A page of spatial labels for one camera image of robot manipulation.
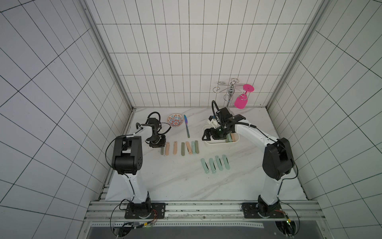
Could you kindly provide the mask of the pink folding fruit knife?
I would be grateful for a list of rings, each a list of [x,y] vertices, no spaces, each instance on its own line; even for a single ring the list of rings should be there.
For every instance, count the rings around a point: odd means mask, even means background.
[[[188,149],[188,153],[189,154],[193,154],[192,146],[191,146],[191,144],[188,141],[186,141],[186,146],[187,146],[187,149]]]

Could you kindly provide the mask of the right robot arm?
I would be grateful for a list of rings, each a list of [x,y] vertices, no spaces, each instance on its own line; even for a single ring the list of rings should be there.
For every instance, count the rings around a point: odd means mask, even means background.
[[[262,168],[266,174],[265,183],[258,197],[256,211],[265,218],[280,205],[279,191],[286,175],[295,166],[288,139],[276,138],[262,132],[244,116],[232,115],[228,108],[219,108],[215,100],[211,102],[210,128],[204,130],[203,141],[224,140],[230,133],[245,137],[263,153]]]

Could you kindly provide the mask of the olive folding fruit knife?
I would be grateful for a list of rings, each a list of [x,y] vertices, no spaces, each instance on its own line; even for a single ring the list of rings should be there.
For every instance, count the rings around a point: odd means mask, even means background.
[[[195,151],[196,151],[196,154],[199,154],[200,153],[200,150],[199,150],[199,142],[197,140],[195,140]]]

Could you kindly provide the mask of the mint folding fruit knife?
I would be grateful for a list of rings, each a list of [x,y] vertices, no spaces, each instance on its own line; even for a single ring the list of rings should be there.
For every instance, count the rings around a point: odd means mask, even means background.
[[[223,161],[224,161],[225,168],[227,170],[230,170],[230,164],[229,164],[229,161],[228,161],[228,157],[225,154],[223,154],[222,158],[223,158]]]

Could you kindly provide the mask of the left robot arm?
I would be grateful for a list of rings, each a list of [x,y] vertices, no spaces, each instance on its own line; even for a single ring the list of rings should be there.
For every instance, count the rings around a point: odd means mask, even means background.
[[[119,135],[112,140],[114,146],[109,166],[131,186],[132,196],[127,200],[127,209],[135,214],[149,214],[152,211],[149,192],[139,170],[143,166],[145,143],[151,148],[163,148],[166,145],[166,134],[171,127],[161,132],[162,124],[160,113],[152,112],[145,123],[136,124],[136,132]]]

